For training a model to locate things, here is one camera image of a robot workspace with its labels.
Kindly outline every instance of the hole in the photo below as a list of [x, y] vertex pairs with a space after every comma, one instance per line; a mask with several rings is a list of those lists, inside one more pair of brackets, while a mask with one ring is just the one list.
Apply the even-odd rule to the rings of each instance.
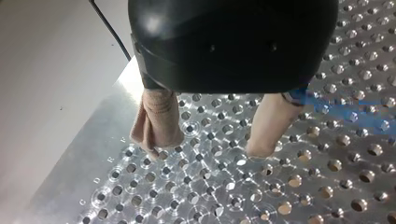
[[231, 124], [226, 125], [226, 126], [224, 126], [224, 127], [222, 128], [222, 130], [223, 130], [223, 132], [224, 132], [226, 135], [230, 135], [230, 134], [233, 133], [233, 125], [231, 125]]
[[308, 206], [309, 204], [312, 203], [312, 197], [309, 195], [302, 195], [299, 197], [298, 200], [300, 204], [302, 204], [303, 206]]
[[131, 150], [126, 150], [126, 151], [125, 151], [125, 156], [126, 156], [126, 157], [132, 157], [132, 155], [134, 155], [134, 154], [132, 153]]
[[134, 219], [137, 223], [143, 223], [143, 220], [145, 218], [142, 215], [137, 215], [136, 218]]
[[198, 147], [198, 146], [200, 146], [199, 139], [198, 139], [198, 138], [192, 138], [192, 139], [190, 140], [190, 146], [192, 146], [192, 147]]
[[175, 147], [175, 152], [180, 153], [183, 151], [182, 147]]
[[113, 178], [115, 178], [115, 179], [119, 178], [119, 176], [120, 176], [120, 173], [119, 173], [118, 171], [115, 171], [115, 172], [113, 172], [113, 173], [111, 174], [111, 177], [113, 177]]
[[157, 195], [158, 195], [158, 192], [155, 191], [154, 189], [152, 189], [152, 190], [148, 193], [148, 195], [149, 195], [152, 199], [155, 199], [155, 198], [157, 197]]
[[205, 107], [204, 106], [200, 106], [200, 107], [198, 107], [197, 110], [198, 110], [198, 113], [202, 114], [202, 113], [205, 112]]
[[136, 165], [135, 164], [129, 164], [127, 167], [126, 167], [126, 172], [128, 172], [128, 173], [134, 173], [136, 171]]
[[241, 119], [241, 121], [239, 121], [239, 125], [241, 125], [242, 127], [247, 127], [248, 126], [248, 120], [247, 119]]
[[99, 201], [103, 201], [105, 198], [106, 198], [106, 196], [105, 196], [105, 194], [103, 194], [103, 193], [99, 193], [98, 194], [98, 196], [96, 197]]
[[207, 137], [207, 139], [209, 139], [209, 140], [215, 139], [215, 135], [214, 135], [213, 133], [209, 133], [206, 137]]
[[334, 191], [330, 187], [322, 187], [319, 189], [320, 196], [324, 199], [330, 199]]
[[218, 119], [225, 119], [225, 115], [223, 113], [218, 114]]
[[112, 193], [115, 196], [119, 196], [120, 194], [122, 194], [122, 187], [121, 186], [114, 187], [114, 189], [112, 190]]
[[89, 217], [84, 217], [83, 219], [82, 219], [82, 223], [83, 224], [89, 224], [91, 222], [91, 219], [89, 218]]
[[292, 188], [298, 188], [301, 186], [303, 179], [299, 175], [293, 175], [289, 178], [289, 185]]
[[102, 209], [102, 210], [100, 210], [99, 213], [98, 213], [99, 219], [102, 219], [102, 220], [103, 220], [103, 219], [106, 219], [107, 216], [108, 216], [108, 212], [107, 212], [106, 209]]
[[178, 206], [179, 206], [178, 201], [172, 201], [172, 202], [171, 202], [171, 208], [172, 208], [173, 210], [176, 210], [176, 209], [178, 208]]
[[351, 189], [352, 188], [352, 181], [350, 180], [341, 180], [340, 187], [343, 189]]
[[181, 114], [181, 118], [187, 120], [191, 117], [191, 113], [189, 111], [185, 111]]
[[207, 127], [210, 125], [210, 119], [202, 119], [201, 124], [203, 127]]
[[204, 156], [203, 156], [202, 154], [198, 154], [198, 155], [195, 156], [195, 159], [196, 159], [197, 161], [201, 161], [201, 160], [204, 159]]
[[277, 208], [277, 211], [281, 214], [281, 215], [283, 215], [283, 216], [285, 216], [285, 215], [288, 215], [288, 214], [290, 214], [291, 213], [291, 203], [289, 203], [289, 202], [283, 202], [283, 203], [281, 203], [280, 205], [279, 205], [279, 207]]
[[140, 196], [134, 196], [131, 200], [134, 206], [139, 206], [142, 203], [142, 198]]
[[309, 127], [306, 130], [306, 133], [308, 134], [309, 137], [318, 137], [320, 134], [320, 128], [319, 127]]
[[378, 202], [384, 202], [388, 199], [388, 194], [386, 192], [376, 192], [374, 194], [374, 199], [376, 199]]
[[367, 149], [367, 152], [372, 156], [379, 156], [382, 154], [382, 147], [378, 144], [371, 144]]
[[122, 212], [122, 210], [123, 210], [123, 205], [122, 204], [117, 204], [116, 205], [116, 210], [118, 211], [118, 212]]
[[342, 163], [339, 160], [329, 161], [329, 163], [327, 163], [327, 167], [329, 167], [333, 172], [338, 172], [343, 168]]
[[219, 146], [212, 147], [211, 152], [215, 157], [221, 156], [222, 148]]
[[367, 202], [364, 201], [363, 199], [355, 199], [352, 201], [350, 205], [352, 209], [357, 212], [363, 212], [367, 210]]
[[171, 173], [171, 169], [169, 169], [169, 167], [165, 166], [163, 167], [163, 174], [164, 175], [169, 175]]
[[168, 159], [168, 153], [166, 151], [161, 151], [159, 157], [162, 161], [165, 161]]
[[148, 174], [146, 175], [146, 180], [147, 180], [148, 182], [153, 182], [153, 181], [155, 180], [155, 174], [154, 174], [154, 173], [148, 173]]
[[387, 216], [389, 224], [396, 224], [396, 212], [390, 212]]
[[145, 164], [145, 165], [150, 165], [151, 164], [151, 160], [149, 159], [149, 158], [145, 158], [144, 160], [143, 160], [143, 164]]
[[233, 112], [236, 115], [242, 114], [243, 111], [244, 111], [244, 107], [242, 107], [241, 105], [236, 105], [233, 107]]
[[375, 174], [373, 171], [364, 170], [359, 174], [359, 179], [364, 183], [371, 183], [374, 181]]
[[322, 224], [324, 219], [321, 215], [315, 215], [308, 219], [308, 224]]
[[179, 101], [178, 102], [178, 106], [180, 106], [180, 107], [183, 107], [183, 106], [185, 106], [186, 105], [186, 102], [185, 101]]
[[270, 164], [267, 164], [262, 167], [262, 174], [266, 175], [266, 176], [271, 175], [273, 173], [273, 170], [274, 170], [273, 166]]
[[227, 98], [228, 100], [233, 101], [235, 99], [235, 94], [229, 94]]
[[302, 162], [308, 162], [311, 160], [311, 152], [308, 150], [299, 151], [297, 156], [298, 159]]
[[259, 189], [256, 189], [252, 192], [250, 195], [250, 200], [254, 203], [258, 203], [259, 201], [262, 200], [262, 191]]
[[129, 186], [131, 187], [131, 188], [136, 188], [137, 187], [137, 181], [135, 181], [135, 180], [133, 180], [133, 181], [131, 181], [131, 183], [129, 183]]
[[221, 100], [216, 99], [216, 100], [212, 101], [212, 106], [215, 108], [218, 108], [219, 106], [221, 106]]
[[341, 147], [347, 147], [350, 144], [350, 137], [348, 135], [340, 135], [337, 137], [336, 142]]
[[192, 96], [192, 100], [194, 101], [194, 102], [198, 102], [198, 101], [200, 101], [201, 100], [201, 94], [194, 94], [193, 96]]
[[190, 125], [186, 128], [188, 133], [192, 133], [194, 131], [194, 128], [192, 128]]

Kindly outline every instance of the metal plate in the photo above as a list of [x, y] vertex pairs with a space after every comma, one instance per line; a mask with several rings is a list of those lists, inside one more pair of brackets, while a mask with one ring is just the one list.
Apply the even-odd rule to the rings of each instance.
[[396, 223], [394, 5], [340, 1], [309, 89], [348, 107], [343, 116], [308, 105], [273, 157], [251, 161], [244, 147], [260, 95], [181, 94], [183, 144], [158, 161], [125, 147], [74, 222]]

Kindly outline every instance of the round hole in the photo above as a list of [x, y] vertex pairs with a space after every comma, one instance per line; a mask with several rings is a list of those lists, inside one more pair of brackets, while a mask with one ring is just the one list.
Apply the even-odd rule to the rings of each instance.
[[367, 202], [364, 201], [363, 199], [355, 199], [352, 201], [350, 205], [352, 209], [357, 212], [363, 212], [367, 210]]
[[178, 102], [178, 106], [180, 106], [180, 107], [183, 107], [183, 106], [185, 106], [186, 105], [186, 102], [185, 101], [179, 101]]
[[315, 215], [308, 219], [308, 224], [322, 224], [324, 219], [321, 215]]
[[299, 175], [293, 175], [289, 178], [289, 185], [292, 188], [298, 188], [301, 186], [303, 179]]
[[304, 151], [299, 151], [298, 154], [298, 159], [302, 162], [308, 162], [311, 160], [311, 152], [308, 150], [304, 150]]
[[396, 212], [390, 212], [387, 216], [389, 224], [396, 224]]
[[236, 105], [233, 107], [233, 112], [236, 115], [242, 114], [243, 111], [244, 111], [244, 107], [242, 107], [241, 105]]
[[131, 181], [131, 183], [129, 184], [129, 186], [131, 187], [131, 188], [136, 188], [137, 187], [137, 181], [135, 181], [135, 180], [133, 180], [133, 181]]
[[128, 173], [134, 173], [136, 171], [136, 165], [135, 164], [129, 164], [127, 167], [126, 167], [126, 172], [128, 172]]
[[206, 119], [202, 119], [201, 120], [201, 124], [203, 127], [207, 127], [210, 125], [210, 119], [206, 118]]
[[224, 126], [224, 127], [222, 128], [222, 131], [223, 131], [225, 134], [227, 134], [227, 135], [232, 134], [232, 133], [233, 133], [233, 125], [229, 124], [229, 125]]
[[333, 172], [340, 171], [342, 167], [342, 163], [339, 160], [331, 160], [327, 163], [327, 167]]
[[221, 106], [221, 100], [216, 99], [216, 100], [212, 101], [212, 106], [215, 108], [218, 108], [219, 106]]
[[102, 209], [102, 210], [100, 210], [99, 213], [98, 213], [99, 219], [102, 219], [102, 220], [103, 220], [103, 219], [106, 219], [107, 216], [108, 216], [108, 212], [107, 212], [106, 209]]
[[337, 137], [336, 142], [341, 147], [347, 147], [350, 144], [350, 137], [348, 135], [340, 135]]
[[225, 119], [225, 115], [223, 113], [218, 113], [218, 119]]
[[155, 174], [154, 173], [148, 173], [147, 175], [146, 175], [146, 180], [148, 181], [148, 182], [153, 182], [154, 180], [155, 180]]
[[168, 152], [166, 152], [166, 151], [161, 151], [159, 157], [160, 157], [160, 159], [161, 159], [162, 161], [165, 161], [166, 159], [168, 159]]
[[114, 189], [112, 190], [112, 193], [115, 196], [119, 196], [120, 194], [122, 194], [122, 187], [121, 186], [114, 187]]
[[83, 219], [82, 219], [82, 223], [83, 224], [89, 224], [91, 222], [91, 219], [89, 218], [89, 217], [84, 217]]
[[289, 203], [289, 202], [283, 202], [283, 203], [281, 203], [280, 205], [279, 205], [279, 207], [277, 208], [277, 211], [281, 214], [281, 215], [283, 215], [283, 216], [285, 216], [285, 215], [288, 215], [288, 214], [290, 214], [291, 213], [291, 203]]
[[309, 127], [306, 130], [306, 133], [308, 134], [309, 137], [318, 137], [320, 134], [320, 128], [319, 127]]
[[382, 154], [382, 147], [378, 144], [371, 144], [367, 149], [367, 152], [372, 156], [379, 156]]
[[330, 199], [334, 191], [330, 187], [322, 187], [319, 189], [320, 196], [324, 199]]
[[123, 210], [123, 205], [122, 204], [117, 204], [116, 205], [116, 210], [118, 211], [118, 212], [122, 212], [122, 210]]
[[187, 120], [191, 117], [191, 113], [189, 111], [185, 111], [181, 114], [181, 118]]
[[99, 193], [98, 194], [98, 196], [96, 197], [99, 201], [103, 201], [105, 198], [106, 198], [106, 196], [105, 196], [105, 194], [103, 194], [103, 193]]
[[192, 100], [194, 101], [194, 102], [198, 102], [198, 101], [200, 101], [201, 100], [201, 94], [194, 94], [193, 96], [192, 96]]
[[131, 200], [134, 206], [139, 206], [142, 203], [142, 198], [140, 196], [134, 196]]
[[189, 126], [187, 126], [186, 131], [188, 133], [192, 133], [192, 131], [194, 131], [194, 128], [192, 128], [192, 126], [189, 125]]
[[205, 112], [205, 107], [204, 106], [199, 106], [197, 109], [198, 113], [202, 114]]
[[364, 183], [371, 183], [374, 181], [375, 173], [373, 171], [364, 170], [359, 174], [359, 179]]
[[258, 203], [262, 200], [262, 191], [259, 189], [254, 190], [250, 195], [250, 200], [254, 203]]

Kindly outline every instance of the white wall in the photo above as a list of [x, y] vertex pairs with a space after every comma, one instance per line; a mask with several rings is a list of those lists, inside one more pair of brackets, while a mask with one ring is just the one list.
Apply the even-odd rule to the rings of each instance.
[[[97, 3], [129, 44], [127, 0]], [[30, 200], [126, 64], [88, 0], [0, 2], [2, 223]]]

